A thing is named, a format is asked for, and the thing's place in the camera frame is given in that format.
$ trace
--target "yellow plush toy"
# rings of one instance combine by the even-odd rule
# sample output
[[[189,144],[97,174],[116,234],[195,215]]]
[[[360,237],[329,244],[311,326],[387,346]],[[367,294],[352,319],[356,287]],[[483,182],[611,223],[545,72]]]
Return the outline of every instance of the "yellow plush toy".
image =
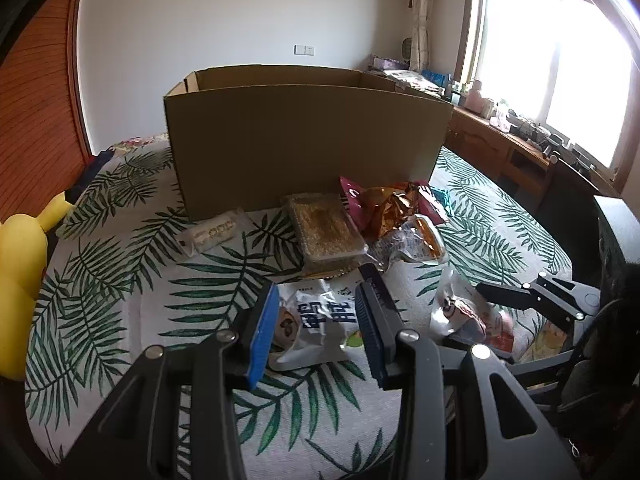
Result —
[[[0,375],[24,379],[27,343],[42,273],[46,232],[73,206],[60,193],[34,218],[16,214],[0,224]]]

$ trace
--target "blue gripper pad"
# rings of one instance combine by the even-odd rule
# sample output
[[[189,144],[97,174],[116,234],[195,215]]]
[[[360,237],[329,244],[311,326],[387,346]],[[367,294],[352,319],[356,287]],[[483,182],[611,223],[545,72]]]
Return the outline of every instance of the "blue gripper pad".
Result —
[[[264,375],[264,368],[267,365],[273,332],[276,328],[278,310],[280,308],[280,295],[278,287],[271,285],[264,307],[258,320],[258,325],[254,331],[249,347],[249,367],[246,374],[249,390],[253,390],[255,385]]]
[[[356,316],[358,317],[358,325],[360,326],[367,361],[369,361],[371,376],[378,382],[378,386],[383,388],[386,380],[385,349],[365,295],[366,287],[371,286],[369,283],[363,282],[356,288]]]

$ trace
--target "cardboard box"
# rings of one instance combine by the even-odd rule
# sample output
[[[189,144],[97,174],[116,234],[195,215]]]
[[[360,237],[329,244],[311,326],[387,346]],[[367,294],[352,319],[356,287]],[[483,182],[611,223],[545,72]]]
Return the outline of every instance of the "cardboard box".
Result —
[[[428,180],[452,106],[354,70],[245,65],[189,74],[164,98],[189,218],[298,192]]]

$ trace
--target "cabinet door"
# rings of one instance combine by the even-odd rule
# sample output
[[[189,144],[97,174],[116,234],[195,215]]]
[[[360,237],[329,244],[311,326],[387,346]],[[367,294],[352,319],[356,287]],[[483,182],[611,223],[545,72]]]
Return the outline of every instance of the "cabinet door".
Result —
[[[454,126],[453,151],[491,180],[498,180],[509,153],[507,140],[490,126],[466,116],[459,116]]]

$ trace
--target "black chair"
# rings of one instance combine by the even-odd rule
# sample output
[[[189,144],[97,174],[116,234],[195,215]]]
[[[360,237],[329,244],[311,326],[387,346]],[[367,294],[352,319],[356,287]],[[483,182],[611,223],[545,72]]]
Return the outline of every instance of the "black chair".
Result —
[[[574,280],[600,286],[598,211],[602,193],[554,153],[549,158],[546,193],[534,218],[569,256]]]

